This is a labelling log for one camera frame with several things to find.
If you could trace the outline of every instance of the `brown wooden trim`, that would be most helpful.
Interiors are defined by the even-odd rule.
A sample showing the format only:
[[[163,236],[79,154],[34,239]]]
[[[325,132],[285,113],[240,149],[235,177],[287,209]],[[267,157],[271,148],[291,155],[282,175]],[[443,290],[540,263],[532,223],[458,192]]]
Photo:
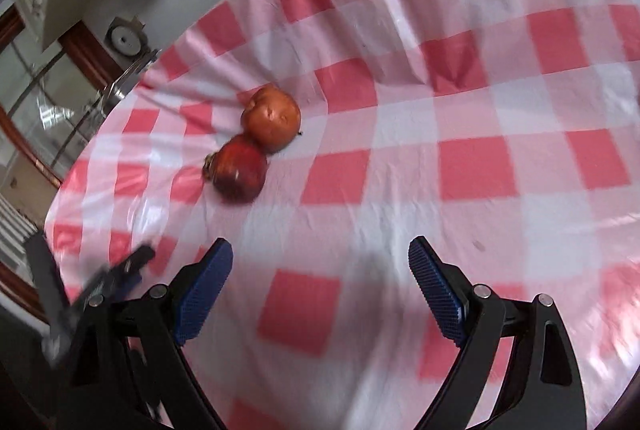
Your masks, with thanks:
[[[58,39],[62,49],[98,91],[104,91],[123,70],[82,20]]]
[[[22,133],[16,128],[14,123],[9,118],[9,115],[6,113],[3,107],[0,106],[0,129],[4,131],[6,137],[11,140],[14,147],[20,151],[20,153],[26,157],[33,166],[38,169],[38,171],[50,182],[54,187],[60,188],[62,184],[62,180],[55,175],[52,169],[49,166],[45,165],[31,150],[31,146],[24,139]]]
[[[0,263],[0,291],[38,320],[49,323],[40,304],[38,292],[4,263]]]
[[[0,52],[24,29],[18,10],[11,5],[0,17]]]

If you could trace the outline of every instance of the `pomegranate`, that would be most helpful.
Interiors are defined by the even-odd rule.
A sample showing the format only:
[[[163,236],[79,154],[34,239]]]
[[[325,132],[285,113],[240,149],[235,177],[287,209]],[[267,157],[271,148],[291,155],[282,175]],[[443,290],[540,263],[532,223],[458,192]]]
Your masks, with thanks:
[[[226,201],[249,203],[264,186],[267,158],[251,138],[239,134],[205,158],[202,173]]]
[[[284,149],[300,130],[300,108],[293,97],[268,84],[258,89],[242,112],[244,132],[266,152]]]

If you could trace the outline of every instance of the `black object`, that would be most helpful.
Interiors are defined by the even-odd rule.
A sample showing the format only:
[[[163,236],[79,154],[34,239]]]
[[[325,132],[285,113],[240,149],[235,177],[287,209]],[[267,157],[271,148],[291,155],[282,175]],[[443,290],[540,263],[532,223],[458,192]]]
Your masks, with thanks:
[[[38,231],[30,236],[24,243],[24,250],[40,303],[49,320],[49,336],[42,341],[42,350],[53,366],[68,350],[87,301],[94,295],[124,299],[142,279],[140,270],[156,254],[150,247],[142,246],[117,266],[101,269],[71,304],[44,234]]]
[[[584,430],[586,414],[577,363],[561,317],[549,297],[503,300],[472,286],[443,264],[424,237],[421,245],[466,307],[468,339],[446,381],[415,430],[464,430],[489,375],[498,341],[514,336],[507,374],[491,418],[476,430]],[[146,370],[177,430],[224,430],[202,393],[173,334],[175,313],[211,259],[229,247],[219,239],[198,264],[183,268],[166,287],[137,300],[89,304],[65,362],[58,430],[159,430],[133,380],[127,339],[142,343]]]

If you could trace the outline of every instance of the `blue textured pad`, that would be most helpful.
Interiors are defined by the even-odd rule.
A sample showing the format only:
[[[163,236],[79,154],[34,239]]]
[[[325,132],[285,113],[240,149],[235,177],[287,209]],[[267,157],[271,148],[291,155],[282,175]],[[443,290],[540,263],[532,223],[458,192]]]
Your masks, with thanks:
[[[224,241],[216,251],[205,254],[200,261],[204,264],[203,270],[175,309],[174,339],[179,346],[200,333],[231,272],[233,259],[231,245]]]
[[[458,347],[466,340],[464,311],[458,297],[449,287],[438,266],[416,240],[409,245],[409,268],[414,274],[440,332]]]

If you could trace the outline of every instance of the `checkered tablecloth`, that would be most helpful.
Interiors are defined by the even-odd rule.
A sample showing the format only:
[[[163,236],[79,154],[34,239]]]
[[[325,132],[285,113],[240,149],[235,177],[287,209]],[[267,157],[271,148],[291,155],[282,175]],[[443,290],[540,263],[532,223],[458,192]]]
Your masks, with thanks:
[[[224,1],[60,189],[46,229],[70,295],[141,243],[148,287],[225,237],[234,270],[186,355],[229,428],[410,429],[456,353],[407,266],[423,234],[473,282],[554,297],[592,428],[640,363],[638,3]],[[266,83],[303,135],[253,204],[224,205],[203,159]]]

